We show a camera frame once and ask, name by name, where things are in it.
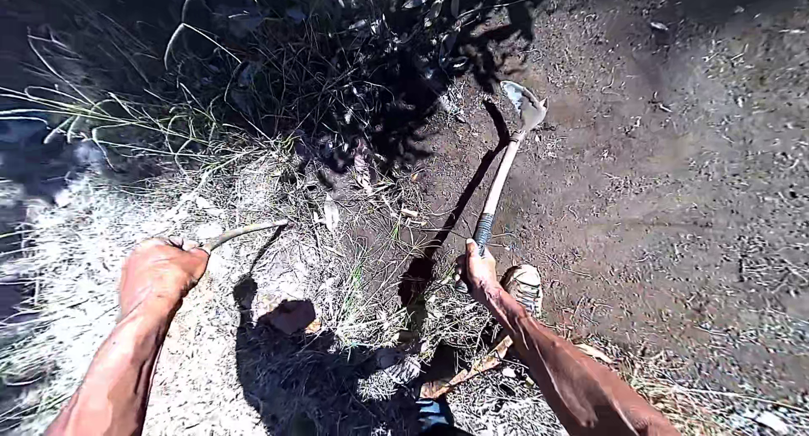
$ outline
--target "blue jeans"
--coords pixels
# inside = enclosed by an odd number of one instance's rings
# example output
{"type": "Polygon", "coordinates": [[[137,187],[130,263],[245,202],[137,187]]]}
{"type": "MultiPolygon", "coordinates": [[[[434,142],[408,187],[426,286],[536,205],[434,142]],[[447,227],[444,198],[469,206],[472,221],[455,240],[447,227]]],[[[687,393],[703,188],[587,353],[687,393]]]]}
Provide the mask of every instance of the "blue jeans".
{"type": "Polygon", "coordinates": [[[455,419],[452,418],[447,401],[421,398],[416,404],[420,436],[471,436],[466,431],[455,428],[455,419]]]}

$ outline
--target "stick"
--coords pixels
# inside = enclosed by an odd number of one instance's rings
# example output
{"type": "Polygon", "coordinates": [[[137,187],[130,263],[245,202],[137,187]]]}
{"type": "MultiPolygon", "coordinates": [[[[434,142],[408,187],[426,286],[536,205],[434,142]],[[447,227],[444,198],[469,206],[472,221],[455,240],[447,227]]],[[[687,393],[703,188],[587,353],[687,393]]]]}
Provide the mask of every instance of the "stick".
{"type": "Polygon", "coordinates": [[[494,224],[494,213],[498,210],[498,203],[500,202],[500,194],[503,192],[503,186],[506,184],[506,177],[511,170],[511,165],[514,163],[514,156],[517,155],[517,149],[520,147],[520,142],[525,137],[525,131],[520,130],[509,139],[509,145],[506,148],[506,153],[500,161],[498,172],[494,176],[491,188],[489,188],[489,195],[486,196],[486,203],[483,205],[483,210],[480,211],[480,217],[477,219],[477,226],[475,226],[475,235],[472,237],[477,243],[478,253],[483,255],[486,244],[492,237],[492,224],[494,224]]]}
{"type": "Polygon", "coordinates": [[[251,225],[246,225],[239,227],[237,229],[231,229],[222,233],[222,235],[218,236],[217,238],[211,240],[210,242],[202,245],[201,248],[210,254],[213,250],[217,249],[223,243],[227,242],[232,238],[236,238],[239,235],[250,234],[251,232],[256,232],[257,230],[264,230],[269,229],[271,227],[280,227],[283,225],[288,225],[289,220],[282,219],[276,222],[268,222],[268,223],[256,223],[251,225]]]}

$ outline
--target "shovel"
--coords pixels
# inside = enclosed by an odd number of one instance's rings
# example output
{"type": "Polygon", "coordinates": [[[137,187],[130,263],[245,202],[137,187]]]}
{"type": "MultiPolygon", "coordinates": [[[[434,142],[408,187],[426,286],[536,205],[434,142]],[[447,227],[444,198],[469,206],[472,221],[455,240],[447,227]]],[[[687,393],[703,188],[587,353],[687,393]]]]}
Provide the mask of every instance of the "shovel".
{"type": "MultiPolygon", "coordinates": [[[[503,191],[503,185],[506,183],[506,177],[511,170],[511,164],[514,162],[517,149],[520,147],[525,135],[542,123],[542,120],[545,119],[545,114],[548,113],[547,98],[539,100],[530,90],[510,80],[500,82],[500,88],[506,93],[511,103],[514,104],[514,109],[520,114],[520,130],[509,138],[506,154],[503,155],[497,175],[495,175],[492,186],[489,188],[489,195],[486,196],[486,203],[483,205],[483,210],[477,219],[475,235],[472,238],[477,243],[480,255],[483,255],[486,243],[492,237],[494,213],[498,209],[500,193],[503,191]]],[[[460,282],[458,287],[463,290],[465,285],[460,282]]]]}

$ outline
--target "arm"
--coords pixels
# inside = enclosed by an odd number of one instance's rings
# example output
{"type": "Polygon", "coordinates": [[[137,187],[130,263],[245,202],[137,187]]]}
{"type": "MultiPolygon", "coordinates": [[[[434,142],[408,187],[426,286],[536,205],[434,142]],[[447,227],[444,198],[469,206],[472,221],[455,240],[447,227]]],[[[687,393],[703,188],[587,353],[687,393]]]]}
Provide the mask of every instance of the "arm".
{"type": "Polygon", "coordinates": [[[472,295],[506,329],[551,409],[574,436],[676,435],[668,420],[609,368],[536,322],[499,284],[494,257],[467,240],[461,272],[472,295]]]}
{"type": "Polygon", "coordinates": [[[129,255],[121,275],[121,320],[46,434],[141,433],[168,327],[207,264],[206,252],[176,238],[151,238],[129,255]]]}

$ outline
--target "left hand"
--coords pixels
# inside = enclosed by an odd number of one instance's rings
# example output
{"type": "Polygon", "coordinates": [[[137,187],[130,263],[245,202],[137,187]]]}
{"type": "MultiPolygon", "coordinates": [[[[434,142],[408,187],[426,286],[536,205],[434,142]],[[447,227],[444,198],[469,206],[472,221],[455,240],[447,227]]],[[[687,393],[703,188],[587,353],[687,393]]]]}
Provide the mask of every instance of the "left hand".
{"type": "Polygon", "coordinates": [[[179,237],[149,238],[124,262],[121,272],[121,314],[142,304],[176,309],[197,285],[208,266],[208,253],[179,237]]]}

